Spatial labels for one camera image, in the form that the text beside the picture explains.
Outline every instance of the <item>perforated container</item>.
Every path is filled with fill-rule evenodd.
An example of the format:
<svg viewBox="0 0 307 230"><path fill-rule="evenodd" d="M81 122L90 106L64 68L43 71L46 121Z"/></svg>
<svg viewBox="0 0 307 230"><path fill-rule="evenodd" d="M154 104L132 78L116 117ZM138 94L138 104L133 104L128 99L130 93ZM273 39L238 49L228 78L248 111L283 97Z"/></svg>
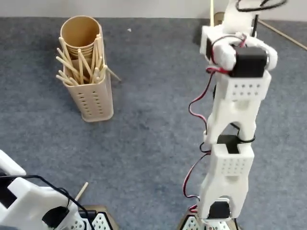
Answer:
<svg viewBox="0 0 307 230"><path fill-rule="evenodd" d="M78 68L78 61L72 61ZM70 76L71 72L64 67L64 73ZM113 114L113 98L111 90L111 76L106 72L106 77L100 83L69 86L65 84L71 97L78 106L82 118L86 122L109 120Z"/></svg>

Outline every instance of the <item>gray carpet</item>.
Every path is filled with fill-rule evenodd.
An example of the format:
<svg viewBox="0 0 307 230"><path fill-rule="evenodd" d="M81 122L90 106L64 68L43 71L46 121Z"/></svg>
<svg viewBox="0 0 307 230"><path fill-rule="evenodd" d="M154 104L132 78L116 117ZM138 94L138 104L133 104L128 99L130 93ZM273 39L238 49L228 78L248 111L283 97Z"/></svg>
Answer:
<svg viewBox="0 0 307 230"><path fill-rule="evenodd" d="M198 20L99 21L108 64L123 82L112 82L114 117L89 124L55 78L64 19L0 19L0 149L72 195L88 181L82 203L107 205L122 230L173 230L193 204L181 185L201 155L203 124L187 110L208 81L192 43ZM262 26L259 38L277 49L279 63L257 118L250 191L238 222L245 230L302 230L307 52ZM196 109L206 116L212 90ZM198 192L207 162L192 175L190 193Z"/></svg>

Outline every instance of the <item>white robotic arm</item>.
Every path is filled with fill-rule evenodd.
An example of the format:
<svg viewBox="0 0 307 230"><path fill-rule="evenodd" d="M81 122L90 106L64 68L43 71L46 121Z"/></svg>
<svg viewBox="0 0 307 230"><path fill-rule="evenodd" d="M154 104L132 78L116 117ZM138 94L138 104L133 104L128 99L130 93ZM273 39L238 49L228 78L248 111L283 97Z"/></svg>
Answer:
<svg viewBox="0 0 307 230"><path fill-rule="evenodd" d="M238 4L247 12L239 12ZM260 0L229 0L223 23L202 28L200 53L223 71L214 76L213 110L203 134L204 144L211 147L211 161L197 203L200 226L237 218L248 192L255 120L271 82L269 70L278 59L276 50L250 36L258 13L251 8L260 5ZM233 123L238 135L222 135Z"/></svg>
<svg viewBox="0 0 307 230"><path fill-rule="evenodd" d="M28 181L29 178L44 179L26 175L1 150L0 170L4 171L0 172L0 226L18 230L113 230L105 213L98 213L90 224L88 218L81 217L78 206L66 191Z"/></svg>

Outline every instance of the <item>white wall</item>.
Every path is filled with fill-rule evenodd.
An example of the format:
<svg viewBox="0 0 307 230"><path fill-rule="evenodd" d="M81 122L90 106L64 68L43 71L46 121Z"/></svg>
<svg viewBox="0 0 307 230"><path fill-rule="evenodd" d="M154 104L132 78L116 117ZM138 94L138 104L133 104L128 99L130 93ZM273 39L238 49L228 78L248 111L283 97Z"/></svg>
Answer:
<svg viewBox="0 0 307 230"><path fill-rule="evenodd" d="M156 17L209 18L209 0L0 0L0 16L20 17ZM215 0L223 11L228 0ZM286 6L261 15L262 19L306 21L307 0L289 0Z"/></svg>

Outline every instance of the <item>wooden chopstick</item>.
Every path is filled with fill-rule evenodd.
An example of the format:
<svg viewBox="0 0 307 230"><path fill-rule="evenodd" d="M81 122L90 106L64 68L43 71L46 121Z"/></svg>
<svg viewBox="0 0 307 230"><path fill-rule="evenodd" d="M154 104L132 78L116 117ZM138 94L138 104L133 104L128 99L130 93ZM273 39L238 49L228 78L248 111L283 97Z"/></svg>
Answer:
<svg viewBox="0 0 307 230"><path fill-rule="evenodd" d="M75 74L79 74L79 72L68 62L64 61L63 59L61 59L59 56L56 56L56 60L58 60L60 63L62 63L64 66L66 66L67 68L69 68L73 73Z"/></svg>
<svg viewBox="0 0 307 230"><path fill-rule="evenodd" d="M62 82L68 84L68 85L73 85L73 83L69 80L69 79L66 79L64 77L61 77L60 75L56 75L56 78L57 79L60 79Z"/></svg>
<svg viewBox="0 0 307 230"><path fill-rule="evenodd" d="M96 42L94 42L93 54L92 54L92 64L91 64L91 72L94 73L95 68L95 50L96 50Z"/></svg>
<svg viewBox="0 0 307 230"><path fill-rule="evenodd" d="M65 54L63 54L63 52L60 50L60 48L57 48L58 53L60 54L61 58L69 63L69 60L67 59L67 57L65 56Z"/></svg>
<svg viewBox="0 0 307 230"><path fill-rule="evenodd" d="M81 49L78 49L78 62L79 62L79 73L80 73L80 84L83 85L83 64L82 64L82 58L81 58Z"/></svg>
<svg viewBox="0 0 307 230"><path fill-rule="evenodd" d="M71 61L71 57L69 55L68 49L67 49L65 41L64 41L64 38L59 37L59 42L60 42L60 44L62 46L63 52L64 52L67 60L68 60L68 63L71 64L71 66L73 66L72 65L72 61ZM72 71L72 74L73 74L74 78L78 79L78 77L79 77L79 73L78 72L76 73L76 72Z"/></svg>
<svg viewBox="0 0 307 230"><path fill-rule="evenodd" d="M91 71L91 68L90 68L90 66L88 65L88 63L87 63L85 57L83 56L82 52L80 53L80 57L81 57L81 60L82 60L82 62L83 62L83 64L84 64L86 70L87 70L88 73L90 74L89 83L91 83L92 80L93 80L93 73L92 73L92 71Z"/></svg>
<svg viewBox="0 0 307 230"><path fill-rule="evenodd" d="M72 77L69 78L69 80L71 80L71 82L76 86L79 85L78 82L76 82L76 80Z"/></svg>

